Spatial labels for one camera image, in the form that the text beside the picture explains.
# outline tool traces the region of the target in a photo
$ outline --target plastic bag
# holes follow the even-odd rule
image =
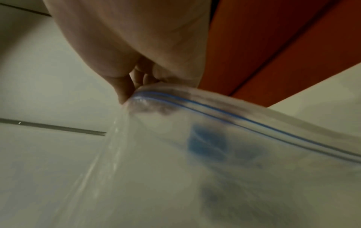
[[[145,86],[53,227],[360,227],[360,139],[230,97]]]

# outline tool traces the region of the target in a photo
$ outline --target blue line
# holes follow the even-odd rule
[[[223,111],[223,110],[221,110],[221,109],[214,108],[214,107],[212,107],[212,106],[209,106],[209,105],[206,105],[206,104],[202,104],[202,103],[199,103],[199,102],[196,102],[196,101],[191,101],[191,100],[188,100],[188,99],[185,99],[185,98],[181,98],[181,97],[177,97],[177,96],[173,96],[173,95],[169,95],[169,94],[164,94],[164,93],[161,93],[161,92],[148,92],[148,91],[138,92],[138,93],[135,94],[135,96],[134,96],[133,98],[136,98],[137,95],[140,95],[140,96],[141,96],[142,94],[161,95],[161,96],[164,96],[164,97],[174,98],[174,99],[177,99],[177,100],[181,100],[181,101],[186,101],[186,102],[191,102],[191,103],[194,103],[194,104],[198,104],[198,105],[200,105],[200,106],[203,106],[203,107],[206,107],[206,108],[209,108],[209,109],[212,109],[212,110],[215,110],[215,111],[218,111],[218,112],[221,112],[221,113],[224,113],[224,114],[233,116],[233,117],[238,118],[238,119],[242,119],[242,120],[245,120],[245,121],[249,121],[249,122],[254,123],[254,124],[256,124],[256,125],[265,127],[265,128],[267,128],[267,129],[274,130],[274,131],[276,131],[276,132],[279,132],[279,133],[282,133],[282,134],[285,134],[285,135],[294,137],[294,138],[299,139],[299,140],[302,140],[302,141],[306,141],[306,142],[308,142],[308,143],[313,143],[313,144],[318,145],[318,146],[323,146],[323,147],[325,147],[325,148],[329,148],[329,149],[332,149],[332,150],[336,150],[336,151],[338,151],[338,152],[342,152],[342,153],[345,153],[345,154],[348,154],[348,155],[351,155],[351,156],[356,156],[356,157],[361,158],[361,155],[359,155],[359,154],[352,153],[352,152],[349,152],[349,151],[345,151],[345,150],[342,150],[342,149],[339,149],[339,148],[336,148],[336,147],[328,146],[328,145],[325,145],[325,144],[322,144],[322,143],[317,143],[317,142],[315,142],[315,141],[308,140],[308,139],[302,138],[302,137],[300,137],[300,136],[296,136],[296,135],[293,135],[293,134],[290,134],[290,133],[287,133],[287,132],[284,132],[284,131],[275,129],[275,128],[270,127],[270,126],[267,126],[267,125],[265,125],[265,124],[258,123],[258,122],[256,122],[256,121],[247,119],[247,118],[245,118],[245,117],[241,117],[241,116],[238,116],[238,115],[236,115],[236,114],[232,114],[232,113]],[[168,103],[170,103],[170,104],[173,104],[173,105],[176,105],[176,106],[180,106],[180,107],[184,107],[184,108],[187,108],[187,109],[189,109],[189,110],[193,110],[193,111],[195,111],[195,112],[202,113],[202,114],[204,114],[204,115],[206,115],[206,116],[210,116],[210,117],[213,117],[213,118],[215,118],[215,119],[218,119],[218,120],[221,120],[221,121],[230,123],[230,124],[232,124],[232,125],[239,126],[239,127],[248,129],[248,130],[250,130],[250,131],[253,131],[253,132],[256,132],[256,133],[259,133],[259,134],[268,136],[268,137],[270,137],[270,138],[274,138],[274,139],[276,139],[276,140],[279,140],[279,141],[282,141],[282,142],[286,142],[286,143],[291,144],[291,145],[296,145],[296,146],[299,146],[299,147],[302,147],[302,148],[305,148],[305,149],[310,149],[310,148],[307,148],[307,147],[303,147],[303,146],[300,146],[300,145],[297,145],[297,144],[294,144],[294,143],[291,143],[291,142],[288,142],[288,141],[285,141],[285,140],[282,140],[282,139],[278,139],[278,138],[275,138],[275,137],[273,137],[273,136],[269,136],[269,135],[267,135],[267,134],[264,134],[264,133],[261,133],[261,132],[258,132],[258,131],[255,131],[255,130],[252,130],[252,129],[249,129],[249,128],[246,128],[246,127],[243,127],[243,126],[234,124],[234,123],[231,123],[231,122],[229,122],[229,121],[225,121],[225,120],[223,120],[223,119],[214,117],[214,116],[212,116],[212,115],[210,115],[210,114],[206,114],[206,113],[203,113],[203,112],[201,112],[201,111],[198,111],[198,110],[195,110],[195,109],[192,109],[192,108],[189,108],[189,107],[186,107],[186,106],[183,106],[183,105],[180,105],[180,104],[171,102],[171,101],[162,100],[162,99],[160,99],[160,98],[151,98],[151,99],[158,100],[158,101],[165,101],[165,102],[168,102]],[[328,153],[326,153],[326,152],[319,151],[319,150],[316,150],[316,149],[310,149],[310,150],[314,150],[314,151],[317,151],[317,152],[320,152],[320,153],[323,153],[323,154],[330,155],[330,154],[328,154]]]

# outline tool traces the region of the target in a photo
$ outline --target white surface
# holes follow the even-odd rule
[[[47,228],[103,136],[0,124],[0,227]]]
[[[330,130],[361,136],[361,63],[270,108]]]
[[[0,3],[31,9],[46,14],[49,13],[42,0],[0,0]]]
[[[116,94],[53,19],[0,6],[0,21],[0,118],[107,131]]]

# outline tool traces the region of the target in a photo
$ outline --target tile grout line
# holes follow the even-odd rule
[[[32,9],[26,9],[26,8],[19,7],[19,6],[13,6],[13,5],[5,4],[5,3],[0,3],[0,6],[10,7],[10,8],[27,11],[27,12],[34,13],[34,14],[39,14],[39,15],[42,15],[42,16],[51,17],[50,14],[42,13],[42,12],[35,11],[35,10],[32,10]]]
[[[106,132],[102,132],[102,131],[93,131],[93,130],[86,130],[86,129],[80,129],[80,128],[72,128],[72,127],[62,127],[62,126],[56,126],[56,125],[50,125],[50,124],[38,124],[38,123],[32,123],[32,122],[27,122],[27,121],[19,121],[19,120],[4,119],[4,118],[0,118],[0,123],[28,126],[28,127],[36,127],[36,128],[42,128],[42,129],[51,129],[51,130],[58,130],[58,131],[76,132],[76,133],[91,134],[91,135],[98,135],[98,136],[105,136],[105,134],[106,134]]]

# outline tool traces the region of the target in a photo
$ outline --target skin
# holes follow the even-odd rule
[[[205,67],[210,0],[45,0],[85,63],[123,104],[158,81],[196,87]]]

